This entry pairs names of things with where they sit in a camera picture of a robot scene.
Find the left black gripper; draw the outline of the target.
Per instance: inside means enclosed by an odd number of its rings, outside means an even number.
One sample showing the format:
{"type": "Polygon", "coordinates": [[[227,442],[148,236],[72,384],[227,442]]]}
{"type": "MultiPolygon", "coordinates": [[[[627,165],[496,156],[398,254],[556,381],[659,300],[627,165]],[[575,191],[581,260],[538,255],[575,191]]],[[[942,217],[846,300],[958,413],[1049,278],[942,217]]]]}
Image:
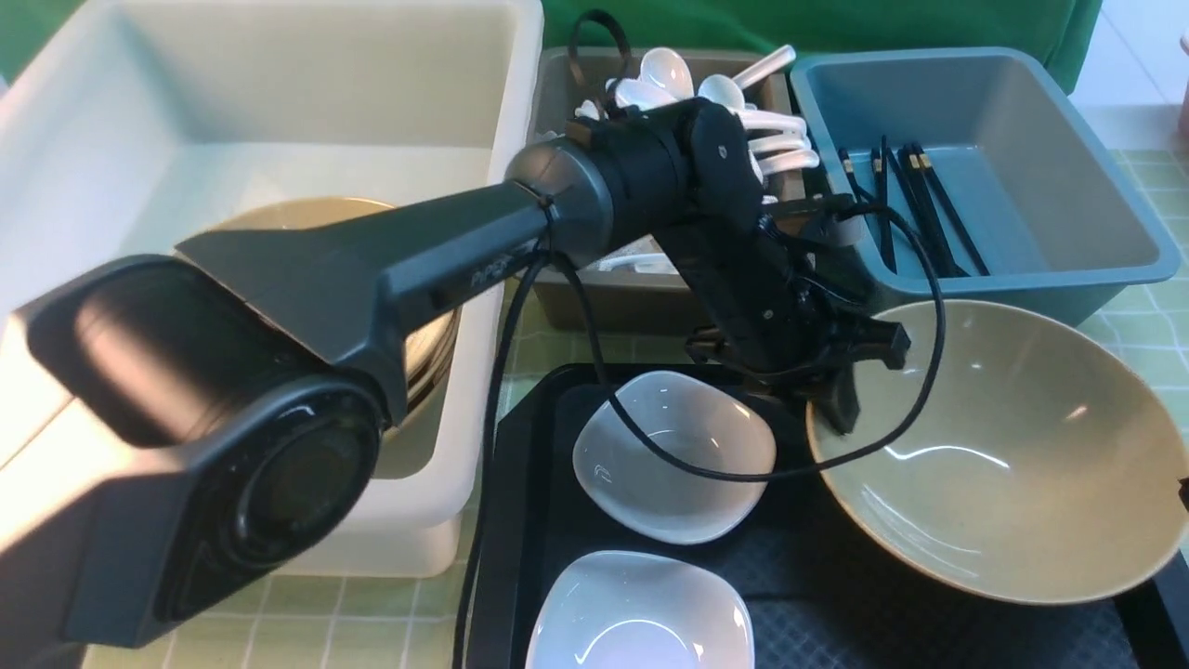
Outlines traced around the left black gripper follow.
{"type": "Polygon", "coordinates": [[[854,433],[850,365],[901,370],[908,359],[908,332],[867,313],[870,289],[837,247],[699,217],[665,231],[665,253],[725,340],[715,360],[761,381],[809,381],[809,435],[854,433]]]}

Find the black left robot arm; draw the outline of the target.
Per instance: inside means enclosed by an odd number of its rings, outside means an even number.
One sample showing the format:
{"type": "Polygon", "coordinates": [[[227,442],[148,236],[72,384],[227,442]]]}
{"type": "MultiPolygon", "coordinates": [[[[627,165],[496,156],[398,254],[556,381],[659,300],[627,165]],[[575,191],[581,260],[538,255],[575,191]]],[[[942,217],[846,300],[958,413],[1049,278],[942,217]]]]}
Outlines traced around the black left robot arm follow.
{"type": "Polygon", "coordinates": [[[780,397],[857,419],[851,365],[902,326],[814,278],[765,216],[740,115],[704,97],[578,118],[497,185],[306,231],[127,255],[4,327],[4,665],[145,645],[317,544],[407,412],[405,337],[522,272],[654,236],[780,397]]]}

